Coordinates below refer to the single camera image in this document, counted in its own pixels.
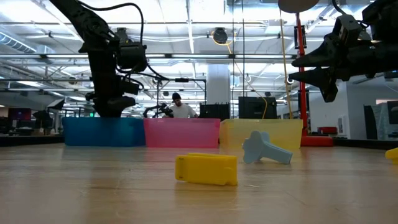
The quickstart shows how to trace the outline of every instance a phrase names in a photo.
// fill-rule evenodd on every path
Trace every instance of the blue plastic piece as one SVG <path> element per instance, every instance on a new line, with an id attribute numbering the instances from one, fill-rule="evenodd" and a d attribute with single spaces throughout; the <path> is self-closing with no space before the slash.
<path id="1" fill-rule="evenodd" d="M 253 131 L 243 143 L 243 161 L 250 164 L 261 158 L 269 158 L 283 164 L 290 164 L 293 153 L 270 143 L 267 132 Z"/>
<path id="2" fill-rule="evenodd" d="M 63 118 L 67 146 L 145 146 L 144 120 L 136 118 Z"/>

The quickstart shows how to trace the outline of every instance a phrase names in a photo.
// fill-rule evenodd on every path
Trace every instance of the translucent plastic bin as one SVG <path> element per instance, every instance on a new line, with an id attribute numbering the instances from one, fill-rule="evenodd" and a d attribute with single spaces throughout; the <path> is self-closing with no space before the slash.
<path id="1" fill-rule="evenodd" d="M 220 119 L 144 119 L 147 147 L 217 148 Z"/>
<path id="2" fill-rule="evenodd" d="M 67 146 L 145 146 L 144 121 L 136 118 L 63 118 Z"/>
<path id="3" fill-rule="evenodd" d="M 220 146 L 242 148 L 252 131 L 266 131 L 271 143 L 286 150 L 300 148 L 303 121 L 301 119 L 226 119 L 221 122 Z"/>

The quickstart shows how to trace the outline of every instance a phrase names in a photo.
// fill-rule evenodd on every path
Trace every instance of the red pole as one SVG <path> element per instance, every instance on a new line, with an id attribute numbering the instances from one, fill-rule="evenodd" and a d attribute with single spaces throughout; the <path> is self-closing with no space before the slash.
<path id="1" fill-rule="evenodd" d="M 298 30 L 298 56 L 303 57 L 304 52 L 304 42 L 303 42 L 303 34 L 301 30 L 301 21 L 300 14 L 296 13 L 296 23 Z M 300 67 L 299 72 L 304 72 L 304 68 Z M 303 133 L 302 136 L 306 136 L 308 134 L 307 128 L 307 98 L 305 97 L 305 83 L 300 82 L 300 118 L 303 120 Z"/>

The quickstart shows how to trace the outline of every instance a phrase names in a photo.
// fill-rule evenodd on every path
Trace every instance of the red stand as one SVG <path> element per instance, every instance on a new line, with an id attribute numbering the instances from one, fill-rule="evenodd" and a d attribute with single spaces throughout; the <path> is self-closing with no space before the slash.
<path id="1" fill-rule="evenodd" d="M 296 23 L 298 30 L 298 56 L 303 57 L 304 43 L 301 29 L 300 14 L 296 13 Z M 304 72 L 304 68 L 300 67 L 299 72 Z M 308 135 L 308 118 L 307 118 L 307 98 L 305 97 L 305 83 L 300 82 L 300 118 L 303 120 L 303 132 L 301 137 L 301 146 L 333 146 L 333 140 L 328 136 L 309 136 Z"/>

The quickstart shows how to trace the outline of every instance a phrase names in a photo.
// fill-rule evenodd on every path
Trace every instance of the light blue t-shaped object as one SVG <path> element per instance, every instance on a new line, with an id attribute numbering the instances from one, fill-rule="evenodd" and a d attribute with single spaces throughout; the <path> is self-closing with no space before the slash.
<path id="1" fill-rule="evenodd" d="M 250 164 L 261 158 L 269 158 L 283 164 L 290 164 L 293 153 L 270 143 L 267 132 L 253 131 L 243 143 L 243 161 Z"/>

